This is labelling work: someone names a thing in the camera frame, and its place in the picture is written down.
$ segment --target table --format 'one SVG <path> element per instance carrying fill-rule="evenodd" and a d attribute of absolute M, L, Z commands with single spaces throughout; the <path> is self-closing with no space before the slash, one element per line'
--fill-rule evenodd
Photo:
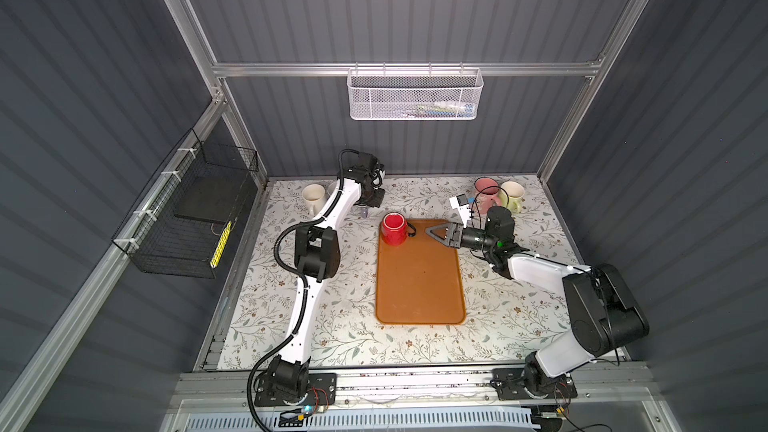
<path fill-rule="evenodd" d="M 504 279 L 468 250 L 458 251 L 467 318 L 460 325 L 384 325 L 376 320 L 377 231 L 383 216 L 444 218 L 460 222 L 448 198 L 470 192 L 476 177 L 385 178 L 386 196 L 367 218 L 354 208 L 340 230 L 342 262 L 326 287 L 312 336 L 310 365 L 446 364 L 521 360 L 568 330 L 562 297 L 530 284 Z M 536 176 L 494 176 L 525 187 L 523 213 L 515 216 L 518 243 L 566 263 L 576 263 L 562 226 Z M 282 341 L 295 297 L 295 278 L 272 256 L 275 238 L 295 222 L 308 220 L 300 196 L 311 183 L 274 182 L 233 320 L 219 361 L 220 370 L 253 367 Z M 293 234 L 282 256 L 293 261 Z"/>

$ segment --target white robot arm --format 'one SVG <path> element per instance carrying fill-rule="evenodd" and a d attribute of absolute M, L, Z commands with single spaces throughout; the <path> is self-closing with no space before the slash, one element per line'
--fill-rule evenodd
<path fill-rule="evenodd" d="M 362 188 L 359 183 L 350 178 L 344 178 L 344 187 L 341 192 L 339 192 L 338 188 L 339 183 L 337 182 L 335 190 L 331 196 L 333 197 L 335 194 L 340 194 L 340 198 L 333 210 L 330 211 L 327 217 L 323 216 L 326 210 L 331 206 L 331 201 L 328 201 L 314 219 L 322 219 L 316 227 L 331 228 L 336 231 L 340 242 L 341 224 L 344 222 L 344 218 L 350 213 L 350 210 L 355 203 L 360 200 Z M 314 325 L 315 317 L 317 316 L 317 302 L 320 300 L 322 290 L 326 287 L 328 282 L 324 280 L 318 281 L 310 279 L 308 283 L 309 288 L 306 290 L 306 293 L 308 294 L 305 309 L 306 314 L 299 326 L 299 332 L 296 334 L 293 341 L 289 342 L 288 345 L 280 351 L 282 359 L 292 364 L 296 362 L 303 364 L 310 360 L 310 341 L 312 339 L 312 326 Z M 296 300 L 293 303 L 293 312 L 291 314 L 290 324 L 288 325 L 288 331 L 286 332 L 286 338 L 291 336 L 291 331 L 293 331 L 296 326 L 296 322 L 299 321 L 304 293 L 302 281 L 296 278 Z"/>
<path fill-rule="evenodd" d="M 451 200 L 455 208 L 465 202 L 462 196 Z M 514 241 L 514 219 L 504 207 L 490 207 L 483 229 L 447 222 L 426 233 L 449 247 L 480 251 L 504 278 L 565 297 L 571 329 L 525 359 L 522 379 L 533 396 L 552 393 L 563 374 L 648 335 L 648 321 L 615 267 L 561 264 L 528 254 Z"/>
<path fill-rule="evenodd" d="M 342 155 L 357 155 L 356 162 L 342 167 Z M 308 222 L 289 226 L 278 236 L 274 245 L 274 258 L 279 266 L 296 276 L 296 301 L 293 305 L 290 325 L 285 340 L 260 358 L 248 376 L 248 406 L 256 424 L 268 430 L 260 422 L 254 409 L 254 378 L 259 367 L 274 355 L 269 367 L 260 376 L 260 391 L 271 400 L 295 403 L 306 397 L 309 386 L 310 341 L 318 301 L 333 278 L 341 262 L 340 228 L 344 218 L 355 205 L 379 207 L 384 198 L 381 188 L 384 166 L 374 156 L 357 150 L 344 149 L 339 154 L 339 180 L 331 194 L 331 200 L 320 213 Z M 295 232 L 296 246 L 293 266 L 280 256 L 280 244 L 285 236 Z"/>

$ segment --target mug handle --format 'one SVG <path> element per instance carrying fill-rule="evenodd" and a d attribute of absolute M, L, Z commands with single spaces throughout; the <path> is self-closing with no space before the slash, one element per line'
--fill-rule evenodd
<path fill-rule="evenodd" d="M 523 204 L 520 203 L 519 198 L 512 198 L 507 202 L 507 208 L 513 214 L 519 214 L 523 211 Z"/>

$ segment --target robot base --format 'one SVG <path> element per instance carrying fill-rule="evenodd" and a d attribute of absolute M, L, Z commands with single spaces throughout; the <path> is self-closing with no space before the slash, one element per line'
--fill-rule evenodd
<path fill-rule="evenodd" d="M 291 400 L 288 400 L 290 404 L 287 404 L 285 399 L 273 392 L 274 387 L 270 386 L 269 378 L 266 373 L 262 372 L 256 378 L 256 396 L 254 396 L 254 405 L 256 407 L 282 407 L 284 405 L 295 405 L 297 407 L 303 405 L 315 405 L 315 393 L 312 392 L 312 388 L 317 389 L 317 404 L 321 405 L 333 405 L 336 402 L 336 374 L 310 374 L 310 384 L 307 386 L 306 396 L 297 404 Z"/>
<path fill-rule="evenodd" d="M 529 380 L 524 376 L 523 368 L 499 368 L 493 369 L 491 387 L 496 390 L 499 400 L 526 400 L 526 399 L 572 399 L 577 396 L 576 386 L 571 378 L 562 375 L 560 378 L 551 379 L 546 385 L 539 385 L 536 390 L 528 384 Z"/>

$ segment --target yellow label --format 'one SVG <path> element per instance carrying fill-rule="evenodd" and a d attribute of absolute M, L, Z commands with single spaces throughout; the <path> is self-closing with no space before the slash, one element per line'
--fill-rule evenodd
<path fill-rule="evenodd" d="M 231 231 L 232 231 L 232 221 L 229 221 L 226 223 L 226 227 L 221 232 L 221 237 L 219 237 L 219 245 L 216 246 L 216 252 L 214 252 L 214 257 L 210 260 L 211 268 L 216 268 L 216 266 L 219 264 L 219 260 L 221 260 L 221 255 L 224 254 L 224 246 L 226 245 L 226 240 L 230 237 Z"/>

